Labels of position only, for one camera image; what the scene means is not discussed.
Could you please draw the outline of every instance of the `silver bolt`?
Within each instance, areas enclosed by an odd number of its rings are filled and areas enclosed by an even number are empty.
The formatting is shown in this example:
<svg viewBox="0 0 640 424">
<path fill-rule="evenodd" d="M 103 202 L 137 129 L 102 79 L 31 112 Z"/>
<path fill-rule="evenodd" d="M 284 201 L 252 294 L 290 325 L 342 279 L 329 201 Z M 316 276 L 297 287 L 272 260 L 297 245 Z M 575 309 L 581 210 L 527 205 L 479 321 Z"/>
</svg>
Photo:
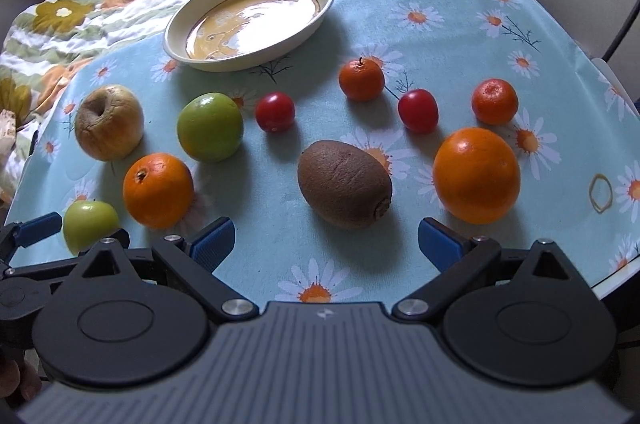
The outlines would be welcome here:
<svg viewBox="0 0 640 424">
<path fill-rule="evenodd" d="M 245 315 L 254 309 L 254 304 L 247 299 L 229 299 L 222 303 L 222 310 L 229 315 Z"/>
<path fill-rule="evenodd" d="M 408 298 L 398 303 L 398 310 L 404 315 L 421 315 L 429 310 L 429 304 L 421 299 Z"/>
</svg>

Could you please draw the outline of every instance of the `tangerine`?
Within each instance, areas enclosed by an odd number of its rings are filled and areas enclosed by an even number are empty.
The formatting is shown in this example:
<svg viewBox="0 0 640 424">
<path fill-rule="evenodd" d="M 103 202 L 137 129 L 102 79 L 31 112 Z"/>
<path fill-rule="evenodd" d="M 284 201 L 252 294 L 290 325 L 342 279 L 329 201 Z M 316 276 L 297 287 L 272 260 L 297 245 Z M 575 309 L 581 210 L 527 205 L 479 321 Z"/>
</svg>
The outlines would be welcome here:
<svg viewBox="0 0 640 424">
<path fill-rule="evenodd" d="M 122 198 L 129 214 L 150 229 L 167 229 L 189 210 L 193 179 L 184 162 L 153 153 L 133 164 L 124 177 Z"/>
<path fill-rule="evenodd" d="M 347 98 L 366 102 L 382 93 L 385 74 L 374 60 L 361 57 L 350 60 L 340 69 L 338 83 Z"/>
<path fill-rule="evenodd" d="M 479 121 L 499 126 L 508 123 L 516 115 L 518 96 L 507 81 L 490 78 L 482 81 L 474 90 L 471 108 Z"/>
<path fill-rule="evenodd" d="M 493 223 L 520 193 L 520 166 L 507 142 L 484 128 L 450 134 L 433 163 L 433 185 L 444 207 L 468 223 Z"/>
</svg>

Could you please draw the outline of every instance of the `light blue fabric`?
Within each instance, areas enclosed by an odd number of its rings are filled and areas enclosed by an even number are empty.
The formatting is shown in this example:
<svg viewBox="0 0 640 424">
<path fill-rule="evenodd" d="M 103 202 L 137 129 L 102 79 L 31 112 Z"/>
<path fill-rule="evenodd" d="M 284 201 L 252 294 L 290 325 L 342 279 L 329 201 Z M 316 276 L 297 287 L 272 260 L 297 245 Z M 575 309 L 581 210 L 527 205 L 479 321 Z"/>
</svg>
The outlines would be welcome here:
<svg viewBox="0 0 640 424">
<path fill-rule="evenodd" d="M 369 104 L 349 103 L 337 84 L 340 66 L 359 56 L 384 63 L 388 90 Z M 425 216 L 463 235 L 487 234 L 505 247 L 529 248 L 537 237 L 551 237 L 591 285 L 637 254 L 638 119 L 534 0 L 336 0 L 318 32 L 283 60 L 233 74 L 172 68 L 161 36 L 154 36 L 81 70 L 40 138 L 8 219 L 62 213 L 75 197 L 98 198 L 115 206 L 132 246 L 143 245 L 152 234 L 127 216 L 122 178 L 140 156 L 162 151 L 188 163 L 198 190 L 186 219 L 167 232 L 186 234 L 218 216 L 231 217 L 236 248 L 216 275 L 260 306 L 274 298 L 322 298 L 324 291 L 333 301 L 390 304 L 402 298 L 437 274 L 418 250 L 418 223 Z M 521 159 L 522 189 L 505 218 L 475 227 L 440 207 L 429 185 L 430 166 L 447 134 L 477 124 L 471 93 L 492 76 L 510 81 L 520 98 L 516 124 L 496 131 Z M 113 166 L 85 155 L 71 131 L 72 105 L 103 83 L 132 89 L 146 119 L 142 145 Z M 396 96 L 411 87 L 434 94 L 440 109 L 436 133 L 412 136 L 404 130 Z M 268 135 L 251 107 L 273 90 L 294 99 L 296 125 Z M 228 160 L 196 165 L 178 144 L 175 121 L 185 104 L 211 91 L 244 96 L 244 141 Z M 517 130 L 520 137 L 514 137 Z M 319 139 L 385 155 L 392 208 L 370 229 L 336 229 L 300 195 L 298 156 Z M 538 152 L 526 153 L 518 143 Z M 614 189 L 613 206 L 603 214 L 590 202 L 597 173 Z M 607 203 L 604 181 L 593 196 Z M 21 250 L 12 265 L 68 256 L 58 235 Z M 324 290 L 308 288 L 312 283 Z"/>
</svg>

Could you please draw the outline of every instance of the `red tomato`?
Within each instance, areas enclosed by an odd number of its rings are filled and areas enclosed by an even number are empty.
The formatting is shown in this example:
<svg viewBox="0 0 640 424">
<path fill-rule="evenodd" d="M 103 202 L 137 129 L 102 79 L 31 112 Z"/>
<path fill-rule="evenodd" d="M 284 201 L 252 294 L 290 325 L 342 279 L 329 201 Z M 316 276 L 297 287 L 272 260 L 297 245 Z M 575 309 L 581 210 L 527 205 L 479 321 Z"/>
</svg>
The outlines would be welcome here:
<svg viewBox="0 0 640 424">
<path fill-rule="evenodd" d="M 293 124 L 296 107 L 286 93 L 275 92 L 262 97 L 255 106 L 255 120 L 267 133 L 286 131 Z"/>
<path fill-rule="evenodd" d="M 438 125 L 438 105 L 425 89 L 412 89 L 398 101 L 398 114 L 408 130 L 431 133 Z"/>
</svg>

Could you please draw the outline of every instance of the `kiwi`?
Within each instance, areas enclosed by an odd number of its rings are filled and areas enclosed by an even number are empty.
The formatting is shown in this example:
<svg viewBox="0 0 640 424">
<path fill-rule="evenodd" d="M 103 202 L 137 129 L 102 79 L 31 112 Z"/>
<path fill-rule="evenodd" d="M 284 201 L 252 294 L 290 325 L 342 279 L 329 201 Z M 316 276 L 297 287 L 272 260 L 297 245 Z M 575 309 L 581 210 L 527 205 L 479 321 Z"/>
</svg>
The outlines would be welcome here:
<svg viewBox="0 0 640 424">
<path fill-rule="evenodd" d="M 314 142 L 302 153 L 298 185 L 311 208 L 342 229 L 372 225 L 388 210 L 393 192 L 375 158 L 334 140 Z"/>
</svg>

